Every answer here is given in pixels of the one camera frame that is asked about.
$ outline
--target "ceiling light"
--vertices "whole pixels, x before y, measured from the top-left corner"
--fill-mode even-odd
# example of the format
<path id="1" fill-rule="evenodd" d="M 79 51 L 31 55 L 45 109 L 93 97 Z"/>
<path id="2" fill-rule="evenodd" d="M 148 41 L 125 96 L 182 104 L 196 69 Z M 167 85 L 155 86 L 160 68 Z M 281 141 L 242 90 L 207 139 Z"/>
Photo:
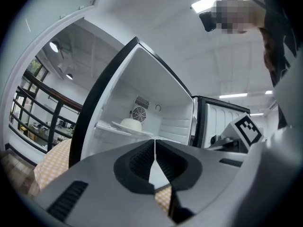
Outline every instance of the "ceiling light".
<path id="1" fill-rule="evenodd" d="M 261 116 L 261 115 L 263 115 L 263 114 L 264 114 L 264 113 L 253 113 L 253 114 L 251 113 L 250 116 Z"/>
<path id="2" fill-rule="evenodd" d="M 56 42 L 50 42 L 49 45 L 50 45 L 50 47 L 51 47 L 51 49 L 52 49 L 53 51 L 55 51 L 55 52 L 58 52 L 58 51 L 59 51 L 59 50 L 58 50 L 59 46 L 57 45 Z"/>
<path id="3" fill-rule="evenodd" d="M 207 9 L 210 9 L 216 0 L 200 0 L 191 5 L 191 7 L 195 10 L 196 13 L 200 13 Z"/>
<path id="4" fill-rule="evenodd" d="M 69 78 L 70 80 L 72 80 L 72 74 L 68 73 L 66 74 L 67 78 Z"/>
<path id="5" fill-rule="evenodd" d="M 231 98 L 231 97 L 243 97 L 243 96 L 247 96 L 247 93 L 221 95 L 219 98 Z"/>

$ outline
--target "ventilation fan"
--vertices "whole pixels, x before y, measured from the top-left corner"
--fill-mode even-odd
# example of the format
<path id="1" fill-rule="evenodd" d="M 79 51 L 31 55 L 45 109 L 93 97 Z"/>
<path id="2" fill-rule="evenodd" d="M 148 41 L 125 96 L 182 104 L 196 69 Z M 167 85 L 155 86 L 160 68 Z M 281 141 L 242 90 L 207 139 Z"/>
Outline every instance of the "ventilation fan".
<path id="1" fill-rule="evenodd" d="M 146 119 L 146 111 L 144 108 L 137 107 L 133 110 L 133 119 L 143 122 Z"/>

